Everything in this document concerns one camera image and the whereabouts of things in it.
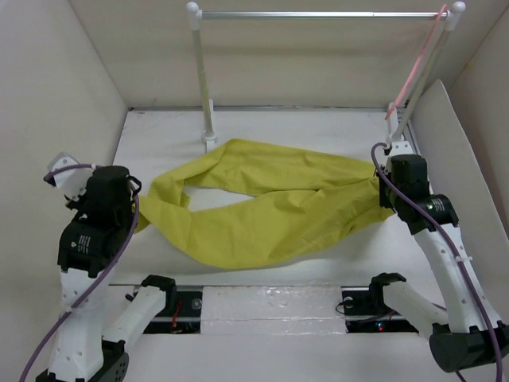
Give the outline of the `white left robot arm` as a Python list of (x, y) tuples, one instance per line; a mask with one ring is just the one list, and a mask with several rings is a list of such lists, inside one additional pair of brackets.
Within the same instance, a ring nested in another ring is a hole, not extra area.
[(148, 275), (128, 307), (104, 328), (107, 288), (138, 225), (141, 182), (123, 166), (76, 164), (51, 170), (75, 211), (59, 241), (62, 311), (45, 336), (55, 340), (38, 381), (122, 381), (132, 346), (158, 315), (177, 308), (174, 279)]

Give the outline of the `yellow trousers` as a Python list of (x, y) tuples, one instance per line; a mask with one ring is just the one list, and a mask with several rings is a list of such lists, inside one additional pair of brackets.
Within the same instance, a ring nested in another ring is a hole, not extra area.
[(330, 248), (391, 215), (370, 162), (243, 139), (159, 175), (139, 205), (138, 230), (230, 270)]

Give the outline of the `pink clothes hanger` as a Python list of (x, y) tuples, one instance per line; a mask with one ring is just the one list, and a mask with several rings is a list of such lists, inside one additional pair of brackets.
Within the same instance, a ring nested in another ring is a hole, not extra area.
[(399, 104), (403, 101), (404, 99), (404, 96), (407, 95), (407, 93), (409, 92), (409, 89), (410, 89), (410, 85), (413, 83), (414, 81), (414, 77), (417, 75), (418, 73), (418, 70), (420, 69), (420, 67), (422, 66), (422, 61), (424, 60), (424, 57), (426, 55), (426, 52), (427, 52), (427, 49), (428, 49), (428, 46), (429, 46), (429, 43), (435, 33), (435, 30), (437, 29), (439, 23), (440, 23), (440, 20), (441, 20), (441, 16), (442, 14), (447, 10), (447, 5), (446, 4), (443, 4), (442, 7), (440, 8), (439, 12), (438, 12), (438, 15), (434, 18), (434, 21), (433, 21), (433, 24), (425, 38), (425, 41), (421, 47), (421, 50), (418, 54), (418, 57), (416, 59), (416, 61), (414, 62), (414, 65), (412, 67), (412, 69), (410, 70), (410, 73), (408, 75), (408, 77), (406, 78), (406, 81), (404, 83), (404, 85), (402, 86), (400, 92), (398, 93), (397, 97), (395, 98), (394, 102), (390, 104), (389, 108), (388, 108), (388, 111), (385, 115), (385, 120), (387, 121), (391, 116), (392, 114), (394, 113), (395, 109), (399, 106)]

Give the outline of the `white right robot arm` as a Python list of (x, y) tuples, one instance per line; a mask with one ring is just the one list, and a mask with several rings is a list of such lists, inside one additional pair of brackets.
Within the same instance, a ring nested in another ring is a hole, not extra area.
[(495, 365), (503, 380), (508, 325), (489, 302), (466, 252), (459, 220), (443, 194), (430, 192), (426, 160), (418, 154), (387, 154), (375, 167), (381, 206), (396, 213), (424, 252), (441, 292), (439, 307), (397, 273), (371, 280), (367, 303), (379, 314), (403, 316), (428, 343), (433, 359), (447, 373)]

